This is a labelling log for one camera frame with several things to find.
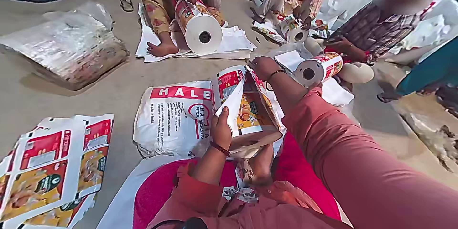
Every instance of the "concrete floor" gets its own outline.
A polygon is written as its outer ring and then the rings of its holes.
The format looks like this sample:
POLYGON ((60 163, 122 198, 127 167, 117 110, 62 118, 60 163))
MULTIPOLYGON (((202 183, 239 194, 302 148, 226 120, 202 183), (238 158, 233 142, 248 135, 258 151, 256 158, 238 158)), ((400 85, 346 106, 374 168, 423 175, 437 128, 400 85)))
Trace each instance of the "concrete floor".
MULTIPOLYGON (((43 21, 49 11, 67 11, 89 0, 60 0, 49 4, 31 4, 0 0, 0 34, 8 34, 43 21)), ((92 0, 106 6, 116 22, 114 34, 135 53, 141 30, 138 15, 125 13, 118 0, 92 0)), ((134 6, 140 0, 132 0, 134 6)), ((277 47, 250 28, 250 2, 223 0, 222 12, 229 25, 244 29, 248 38, 263 54, 277 47)), ((132 144, 135 113, 142 93, 150 86, 161 86, 193 80, 206 80, 213 74, 243 61, 176 58, 156 63, 143 63, 132 54, 129 63, 106 74, 101 80, 81 91, 68 91, 44 81, 26 70, 15 67, 0 57, 0 156, 11 150, 17 137, 32 129, 45 117, 102 115, 114 113, 114 131, 109 149, 107 170, 95 208, 91 209, 76 228, 93 229, 117 193, 125 178, 140 161, 132 144)), ((374 80, 355 87, 354 114, 362 127, 379 143, 403 162, 427 175, 458 189, 458 178, 445 171, 416 136, 404 126, 391 105, 377 101, 381 92, 374 80)))

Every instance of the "pink clothing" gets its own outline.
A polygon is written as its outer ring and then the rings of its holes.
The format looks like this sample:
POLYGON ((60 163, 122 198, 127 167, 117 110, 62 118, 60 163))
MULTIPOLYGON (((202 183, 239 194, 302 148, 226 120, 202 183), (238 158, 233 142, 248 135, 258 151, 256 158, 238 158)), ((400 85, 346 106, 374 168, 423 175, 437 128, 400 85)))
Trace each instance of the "pink clothing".
MULTIPOLYGON (((198 159, 193 158, 166 164, 145 180, 135 196, 133 229, 145 229, 169 199, 173 189, 178 185, 176 176, 178 168, 188 163, 196 164, 197 162, 198 159)), ((221 175, 220 186, 236 186, 234 169, 234 163, 226 162, 221 175)), ((301 189, 310 196, 323 214, 337 220, 341 219, 334 197, 315 175, 312 166, 306 161, 290 133, 286 134, 283 141, 282 154, 278 159, 273 179, 288 181, 292 186, 301 189)))
MULTIPOLYGON (((355 228, 457 227, 458 192, 383 151, 346 115, 326 103, 321 89, 311 90, 283 123, 355 228)), ((209 229, 350 228, 310 208, 276 201, 265 192, 258 204, 217 217, 221 192, 220 187, 185 175, 149 227, 169 219, 200 217, 209 229)))

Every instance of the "sandal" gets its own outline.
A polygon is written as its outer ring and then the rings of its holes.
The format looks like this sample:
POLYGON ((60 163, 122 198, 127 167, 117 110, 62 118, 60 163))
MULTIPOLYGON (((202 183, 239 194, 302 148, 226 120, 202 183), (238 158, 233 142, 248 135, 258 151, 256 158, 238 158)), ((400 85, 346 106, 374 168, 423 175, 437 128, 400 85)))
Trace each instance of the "sandal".
POLYGON ((119 0, 121 2, 121 4, 119 6, 121 6, 121 8, 125 11, 125 12, 133 12, 134 11, 134 4, 132 3, 132 0, 119 0))
POLYGON ((389 98, 386 98, 386 97, 382 97, 381 94, 377 95, 377 99, 380 100, 383 103, 390 103, 391 101, 394 100, 394 99, 389 99, 389 98))

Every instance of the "bracelet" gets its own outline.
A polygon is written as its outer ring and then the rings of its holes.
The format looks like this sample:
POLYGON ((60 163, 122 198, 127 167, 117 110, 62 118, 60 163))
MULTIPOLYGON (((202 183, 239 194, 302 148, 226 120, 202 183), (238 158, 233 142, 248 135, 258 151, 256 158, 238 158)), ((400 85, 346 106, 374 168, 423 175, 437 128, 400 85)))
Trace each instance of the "bracelet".
POLYGON ((213 141, 210 142, 210 146, 214 147, 215 149, 221 151, 224 155, 226 155, 227 157, 230 157, 230 153, 228 150, 226 150, 225 148, 221 147, 220 145, 214 143, 213 141))
POLYGON ((270 76, 269 78, 267 78, 266 81, 269 81, 270 79, 272 79, 272 76, 275 75, 276 73, 279 73, 279 72, 284 72, 286 74, 286 72, 284 70, 278 70, 278 71, 274 71, 270 76))

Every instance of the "packaging film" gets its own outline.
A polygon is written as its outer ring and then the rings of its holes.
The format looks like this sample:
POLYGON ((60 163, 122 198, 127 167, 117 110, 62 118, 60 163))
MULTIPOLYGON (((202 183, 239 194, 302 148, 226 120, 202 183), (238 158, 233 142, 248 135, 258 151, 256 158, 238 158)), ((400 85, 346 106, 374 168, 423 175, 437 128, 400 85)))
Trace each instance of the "packaging film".
POLYGON ((186 44, 193 52, 210 54, 221 44, 221 26, 201 0, 196 0, 195 6, 186 0, 176 2, 175 18, 185 35, 186 44))
POLYGON ((301 62, 293 75, 304 86, 310 86, 316 82, 324 82, 333 77, 342 69, 342 57, 334 52, 326 52, 323 55, 301 62))
POLYGON ((286 16, 280 22, 280 30, 288 43, 304 42, 309 35, 309 31, 303 30, 293 15, 286 16))

